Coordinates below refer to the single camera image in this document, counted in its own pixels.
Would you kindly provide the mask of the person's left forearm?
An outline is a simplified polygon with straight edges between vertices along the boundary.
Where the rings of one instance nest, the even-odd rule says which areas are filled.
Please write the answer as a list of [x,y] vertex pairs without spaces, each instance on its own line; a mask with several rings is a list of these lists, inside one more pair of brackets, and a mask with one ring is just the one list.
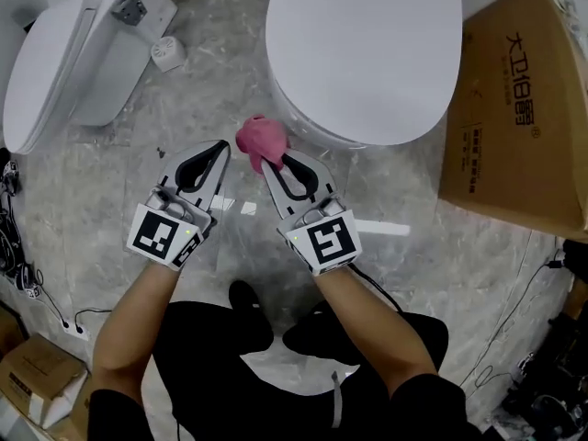
[[93,353],[95,388],[138,401],[141,384],[180,273],[150,263],[102,325]]

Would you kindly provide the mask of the large cardboard box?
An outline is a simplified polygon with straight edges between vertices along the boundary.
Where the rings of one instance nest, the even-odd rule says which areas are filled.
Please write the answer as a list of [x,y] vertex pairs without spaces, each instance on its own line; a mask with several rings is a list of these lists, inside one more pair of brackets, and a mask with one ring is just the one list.
[[572,0],[497,0],[465,22],[438,195],[588,243],[588,37]]

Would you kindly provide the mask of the small cardboard box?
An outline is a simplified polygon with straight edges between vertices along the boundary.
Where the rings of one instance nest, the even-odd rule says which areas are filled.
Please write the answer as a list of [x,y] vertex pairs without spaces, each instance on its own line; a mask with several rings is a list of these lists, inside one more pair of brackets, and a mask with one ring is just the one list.
[[34,334],[0,360],[0,393],[46,431],[70,414],[87,376],[82,360]]

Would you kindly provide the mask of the person's left black shoe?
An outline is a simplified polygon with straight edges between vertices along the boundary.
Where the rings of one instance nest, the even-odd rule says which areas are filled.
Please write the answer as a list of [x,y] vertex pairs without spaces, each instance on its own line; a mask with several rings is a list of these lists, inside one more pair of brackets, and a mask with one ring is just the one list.
[[260,302],[254,289],[242,280],[229,286],[229,302],[235,311],[258,311]]

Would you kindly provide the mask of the person's right forearm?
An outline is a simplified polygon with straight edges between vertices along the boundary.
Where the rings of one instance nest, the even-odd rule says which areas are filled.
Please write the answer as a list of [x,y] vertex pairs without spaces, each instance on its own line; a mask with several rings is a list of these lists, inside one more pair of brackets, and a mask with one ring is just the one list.
[[409,379],[437,373],[418,333],[347,268],[317,276],[314,282],[389,394]]

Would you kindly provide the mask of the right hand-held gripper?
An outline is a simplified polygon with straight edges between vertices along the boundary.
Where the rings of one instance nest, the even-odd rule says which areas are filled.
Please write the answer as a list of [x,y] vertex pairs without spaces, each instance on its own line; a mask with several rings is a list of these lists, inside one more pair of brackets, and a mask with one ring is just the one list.
[[[314,277],[354,262],[362,253],[356,221],[337,194],[328,167],[298,150],[282,155],[284,167],[261,161],[262,171],[282,220],[277,231]],[[305,191],[292,191],[282,171],[288,169]]]

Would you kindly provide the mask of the wooden desk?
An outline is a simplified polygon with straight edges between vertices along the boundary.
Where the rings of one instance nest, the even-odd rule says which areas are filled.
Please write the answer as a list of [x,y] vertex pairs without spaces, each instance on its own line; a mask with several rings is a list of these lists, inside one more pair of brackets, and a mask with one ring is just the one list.
[[578,320],[586,301],[588,301],[588,284],[576,277],[573,280],[562,311],[573,320]]

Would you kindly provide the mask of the white toilet with tank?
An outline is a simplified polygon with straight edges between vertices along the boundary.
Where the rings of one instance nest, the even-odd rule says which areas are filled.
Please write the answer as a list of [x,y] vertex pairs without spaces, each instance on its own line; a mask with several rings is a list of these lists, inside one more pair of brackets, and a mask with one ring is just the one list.
[[104,127],[124,108],[177,11],[142,0],[128,26],[118,0],[0,0],[0,128],[6,148],[29,154],[66,127]]

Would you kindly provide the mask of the black spare device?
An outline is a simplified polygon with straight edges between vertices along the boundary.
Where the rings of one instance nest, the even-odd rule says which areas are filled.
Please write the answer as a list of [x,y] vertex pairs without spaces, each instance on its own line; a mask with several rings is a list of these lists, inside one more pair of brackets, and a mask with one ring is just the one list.
[[0,187],[11,197],[20,190],[18,165],[6,147],[0,147]]

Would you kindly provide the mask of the white smart toilet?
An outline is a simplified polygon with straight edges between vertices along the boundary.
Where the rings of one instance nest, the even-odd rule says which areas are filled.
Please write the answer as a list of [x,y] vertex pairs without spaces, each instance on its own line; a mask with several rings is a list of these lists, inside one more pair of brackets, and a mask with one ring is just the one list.
[[414,141],[458,79],[461,0],[269,0],[272,96],[301,136],[345,148]]

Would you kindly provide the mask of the white socket strip with plugs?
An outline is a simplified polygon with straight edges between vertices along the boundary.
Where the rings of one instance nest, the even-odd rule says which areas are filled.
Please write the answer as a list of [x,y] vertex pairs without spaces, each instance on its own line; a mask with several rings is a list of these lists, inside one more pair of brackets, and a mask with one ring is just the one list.
[[69,334],[70,336],[73,336],[84,341],[89,340],[89,332],[76,319],[61,319],[61,326],[66,334]]

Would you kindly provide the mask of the pink cloth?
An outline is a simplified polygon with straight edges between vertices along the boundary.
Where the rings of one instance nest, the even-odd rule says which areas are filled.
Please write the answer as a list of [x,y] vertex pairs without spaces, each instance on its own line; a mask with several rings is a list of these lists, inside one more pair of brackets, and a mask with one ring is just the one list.
[[284,125],[264,115],[253,115],[236,132],[235,141],[242,153],[249,156],[253,169],[262,174],[262,161],[266,160],[277,170],[284,167],[282,156],[286,153],[288,135]]

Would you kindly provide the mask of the small white round canister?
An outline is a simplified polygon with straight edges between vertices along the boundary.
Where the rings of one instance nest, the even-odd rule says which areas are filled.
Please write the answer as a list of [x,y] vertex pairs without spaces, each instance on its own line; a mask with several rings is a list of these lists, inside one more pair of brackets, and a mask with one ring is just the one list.
[[163,73],[167,73],[182,66],[187,59],[187,53],[176,37],[165,36],[152,45],[151,57],[155,65]]

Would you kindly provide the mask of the black equipment heap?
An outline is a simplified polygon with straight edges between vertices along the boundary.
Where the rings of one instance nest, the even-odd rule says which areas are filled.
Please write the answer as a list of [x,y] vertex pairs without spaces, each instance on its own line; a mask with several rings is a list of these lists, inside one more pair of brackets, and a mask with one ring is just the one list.
[[588,373],[576,374],[534,353],[518,369],[501,407],[521,416],[537,441],[564,441],[588,428]]

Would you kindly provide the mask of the person's black shirt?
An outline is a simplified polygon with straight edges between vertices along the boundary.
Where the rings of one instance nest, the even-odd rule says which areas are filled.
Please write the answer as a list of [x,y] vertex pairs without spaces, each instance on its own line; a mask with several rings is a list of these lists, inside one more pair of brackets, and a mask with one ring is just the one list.
[[[234,408],[220,399],[220,408],[195,415],[189,404],[180,413],[180,424],[200,441],[214,436],[270,436],[274,428],[293,440],[332,434],[341,439],[379,435],[388,441],[483,441],[481,431],[466,415],[464,392],[455,384],[433,375],[421,375],[403,383],[390,398],[355,395],[350,385],[343,395],[352,407],[344,410],[342,424],[332,426],[333,395],[296,397],[279,392],[267,397],[277,414],[263,413],[252,401]],[[114,390],[96,390],[89,400],[87,441],[154,441],[144,409]]]

